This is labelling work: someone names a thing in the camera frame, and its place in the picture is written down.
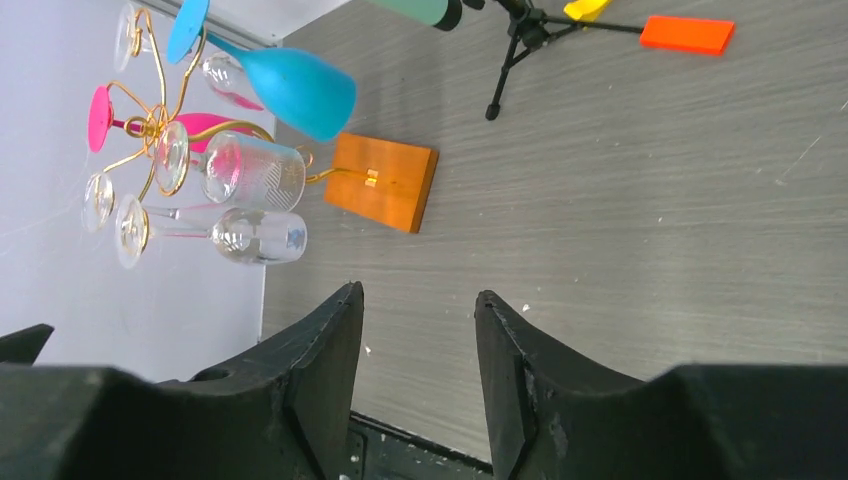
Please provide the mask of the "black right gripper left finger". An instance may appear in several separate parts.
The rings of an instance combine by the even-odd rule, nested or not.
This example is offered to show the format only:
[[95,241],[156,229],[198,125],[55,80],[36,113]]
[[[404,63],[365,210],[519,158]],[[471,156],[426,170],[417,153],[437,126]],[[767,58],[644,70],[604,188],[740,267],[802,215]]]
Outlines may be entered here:
[[362,285],[187,381],[102,366],[1,367],[5,479],[335,479]]

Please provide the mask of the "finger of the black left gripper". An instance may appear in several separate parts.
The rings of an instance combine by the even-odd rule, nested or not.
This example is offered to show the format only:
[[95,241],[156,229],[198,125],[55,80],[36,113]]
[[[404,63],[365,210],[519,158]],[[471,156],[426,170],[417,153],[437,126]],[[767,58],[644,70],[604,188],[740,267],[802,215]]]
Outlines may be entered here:
[[54,332],[54,327],[37,324],[0,338],[0,362],[33,365]]

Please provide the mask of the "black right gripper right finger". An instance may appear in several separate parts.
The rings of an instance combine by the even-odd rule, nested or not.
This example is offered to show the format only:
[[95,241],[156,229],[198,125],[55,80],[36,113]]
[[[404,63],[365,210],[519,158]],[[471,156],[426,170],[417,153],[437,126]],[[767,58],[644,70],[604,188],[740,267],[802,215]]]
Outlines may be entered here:
[[492,291],[476,342],[498,479],[843,479],[843,365],[682,364],[642,381]]

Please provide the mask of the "clear tall flute glass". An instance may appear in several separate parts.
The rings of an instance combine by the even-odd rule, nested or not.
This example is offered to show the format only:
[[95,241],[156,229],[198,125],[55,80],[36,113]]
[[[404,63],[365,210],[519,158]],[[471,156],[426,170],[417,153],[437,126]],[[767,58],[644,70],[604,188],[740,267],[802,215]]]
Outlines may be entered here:
[[92,175],[87,184],[82,204],[82,225],[87,232],[100,230],[109,219],[115,204],[111,178],[106,173]]

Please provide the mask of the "clear stemmed wine glass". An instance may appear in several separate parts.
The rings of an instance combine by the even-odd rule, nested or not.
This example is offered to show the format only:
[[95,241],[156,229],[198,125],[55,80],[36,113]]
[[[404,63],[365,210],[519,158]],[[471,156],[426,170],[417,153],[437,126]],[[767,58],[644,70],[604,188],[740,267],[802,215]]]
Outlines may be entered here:
[[301,216],[221,204],[165,208],[144,206],[132,195],[120,201],[114,243],[120,263],[134,267],[154,238],[199,239],[223,258],[244,265],[276,265],[299,260],[308,244]]

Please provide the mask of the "clear patterned tumbler glass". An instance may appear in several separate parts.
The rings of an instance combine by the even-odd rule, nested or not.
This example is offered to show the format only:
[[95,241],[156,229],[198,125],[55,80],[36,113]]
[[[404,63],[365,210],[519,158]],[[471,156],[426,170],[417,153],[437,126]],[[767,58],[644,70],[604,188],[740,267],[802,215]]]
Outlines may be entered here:
[[305,160],[296,149],[227,129],[212,135],[198,153],[177,121],[155,140],[153,166],[165,196],[176,194],[195,171],[209,201],[250,210],[289,212],[306,184]]

